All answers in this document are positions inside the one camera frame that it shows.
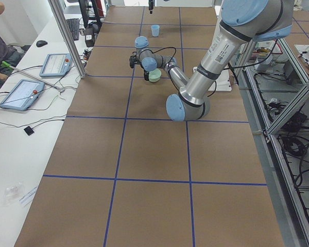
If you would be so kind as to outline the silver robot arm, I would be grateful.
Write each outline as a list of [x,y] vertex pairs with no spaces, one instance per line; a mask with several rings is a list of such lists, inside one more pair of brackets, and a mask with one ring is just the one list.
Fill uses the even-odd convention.
[[193,75],[188,78],[171,56],[156,55],[148,40],[135,40],[136,51],[130,67],[139,64],[144,71],[166,71],[177,88],[167,98],[166,111],[173,121],[198,120],[210,109],[208,89],[218,79],[242,44],[270,41],[288,36],[292,28],[294,1],[223,1],[219,32]]

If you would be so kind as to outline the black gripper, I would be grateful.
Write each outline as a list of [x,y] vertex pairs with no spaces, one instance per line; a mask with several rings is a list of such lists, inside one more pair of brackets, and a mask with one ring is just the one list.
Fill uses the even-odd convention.
[[146,81],[149,81],[149,72],[144,71],[144,79],[145,79]]
[[153,10],[155,6],[154,0],[148,0],[148,9]]

